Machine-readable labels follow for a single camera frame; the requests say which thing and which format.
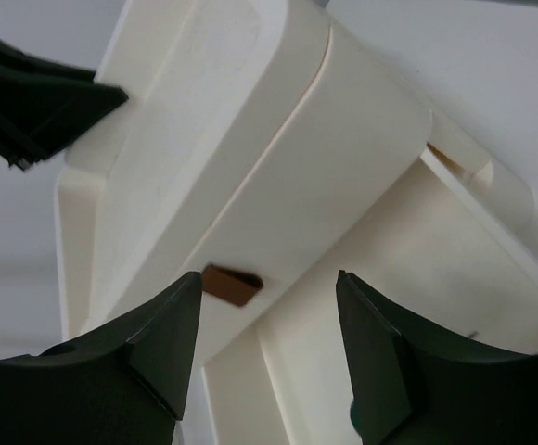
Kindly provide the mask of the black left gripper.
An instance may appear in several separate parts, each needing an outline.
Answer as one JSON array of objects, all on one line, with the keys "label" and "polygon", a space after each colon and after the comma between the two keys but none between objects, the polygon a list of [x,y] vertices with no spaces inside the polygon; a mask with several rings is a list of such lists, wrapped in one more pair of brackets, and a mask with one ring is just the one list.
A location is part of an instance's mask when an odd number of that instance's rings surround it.
[{"label": "black left gripper", "polygon": [[71,146],[128,95],[96,73],[24,53],[0,40],[0,157],[27,171]]}]

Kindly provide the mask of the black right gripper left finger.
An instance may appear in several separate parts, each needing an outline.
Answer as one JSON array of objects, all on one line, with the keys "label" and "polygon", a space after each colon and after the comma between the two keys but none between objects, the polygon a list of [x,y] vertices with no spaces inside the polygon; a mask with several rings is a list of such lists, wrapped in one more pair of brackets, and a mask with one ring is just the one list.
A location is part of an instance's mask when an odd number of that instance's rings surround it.
[{"label": "black right gripper left finger", "polygon": [[202,279],[43,353],[0,360],[0,444],[169,444],[191,376]]}]

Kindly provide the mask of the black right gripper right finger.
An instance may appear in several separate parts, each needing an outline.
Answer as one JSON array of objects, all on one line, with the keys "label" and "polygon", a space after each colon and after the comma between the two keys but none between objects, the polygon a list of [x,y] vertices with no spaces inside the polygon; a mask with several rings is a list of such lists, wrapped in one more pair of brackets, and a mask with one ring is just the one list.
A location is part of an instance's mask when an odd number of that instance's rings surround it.
[{"label": "black right gripper right finger", "polygon": [[461,336],[339,272],[364,444],[538,444],[538,353]]}]

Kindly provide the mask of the white drawer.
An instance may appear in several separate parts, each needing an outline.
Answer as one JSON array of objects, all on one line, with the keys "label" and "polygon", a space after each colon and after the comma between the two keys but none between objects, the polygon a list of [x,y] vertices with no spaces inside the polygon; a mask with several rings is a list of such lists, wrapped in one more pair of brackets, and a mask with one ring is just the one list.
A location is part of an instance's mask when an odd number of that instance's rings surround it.
[{"label": "white drawer", "polygon": [[416,162],[205,377],[216,444],[357,444],[339,271],[464,336],[538,352],[538,280],[449,185]]}]

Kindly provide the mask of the green handled screwdriver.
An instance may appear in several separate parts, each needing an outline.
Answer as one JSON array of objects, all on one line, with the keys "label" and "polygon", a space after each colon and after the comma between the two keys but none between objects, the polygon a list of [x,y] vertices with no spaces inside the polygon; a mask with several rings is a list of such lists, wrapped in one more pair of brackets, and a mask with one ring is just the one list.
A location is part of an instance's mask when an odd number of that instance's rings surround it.
[{"label": "green handled screwdriver", "polygon": [[349,413],[350,413],[350,420],[352,423],[352,427],[354,431],[356,432],[356,434],[359,437],[361,437],[363,433],[362,433],[362,428],[361,428],[360,416],[359,416],[359,412],[355,404],[355,400],[352,400],[351,402]]}]

